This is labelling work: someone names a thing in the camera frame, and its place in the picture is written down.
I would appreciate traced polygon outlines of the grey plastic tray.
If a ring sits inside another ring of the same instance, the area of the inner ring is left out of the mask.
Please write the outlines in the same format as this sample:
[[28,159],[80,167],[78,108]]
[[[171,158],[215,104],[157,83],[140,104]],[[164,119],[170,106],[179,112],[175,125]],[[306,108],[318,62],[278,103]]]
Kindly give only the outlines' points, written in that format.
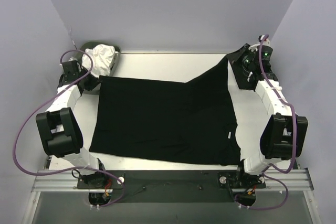
[[[110,75],[109,75],[109,76],[112,76],[112,75],[114,74],[116,68],[117,68],[118,61],[119,61],[119,59],[120,59],[121,49],[120,49],[119,46],[116,46],[116,45],[110,45],[110,44],[108,44],[107,42],[89,41],[89,42],[84,43],[84,44],[81,46],[80,50],[85,52],[86,49],[93,49],[95,46],[97,46],[97,45],[99,45],[99,44],[104,44],[104,45],[107,45],[107,46],[114,46],[115,49],[119,52],[119,55],[117,56],[117,60],[116,60],[116,62],[114,63],[113,68],[112,68],[112,71],[111,71],[111,73],[110,73]],[[100,85],[98,86],[97,89],[95,89],[95,90],[93,90],[93,91],[91,91],[91,92],[84,91],[83,93],[86,93],[86,94],[98,94],[98,93],[99,93],[99,90],[100,90]]]

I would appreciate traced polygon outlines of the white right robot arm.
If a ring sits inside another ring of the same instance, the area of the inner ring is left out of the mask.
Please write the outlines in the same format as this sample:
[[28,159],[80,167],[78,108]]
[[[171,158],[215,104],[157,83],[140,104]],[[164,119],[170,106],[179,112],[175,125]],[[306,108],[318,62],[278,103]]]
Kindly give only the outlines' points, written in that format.
[[271,69],[273,49],[269,42],[244,44],[226,55],[238,88],[253,90],[270,116],[260,137],[259,150],[241,162],[246,174],[261,175],[269,168],[290,172],[302,153],[308,119],[298,116],[285,99],[282,87]]

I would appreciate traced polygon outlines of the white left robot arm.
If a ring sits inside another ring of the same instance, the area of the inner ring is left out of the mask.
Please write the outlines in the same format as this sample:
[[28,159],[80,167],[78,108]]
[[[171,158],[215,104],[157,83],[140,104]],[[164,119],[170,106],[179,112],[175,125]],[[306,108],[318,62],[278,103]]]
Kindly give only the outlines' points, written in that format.
[[83,146],[83,136],[73,109],[82,96],[81,82],[71,85],[85,72],[76,60],[61,64],[64,73],[57,88],[57,97],[44,113],[36,115],[36,124],[45,153],[62,158],[75,167],[77,179],[87,185],[101,188],[108,175],[103,172],[102,162]]

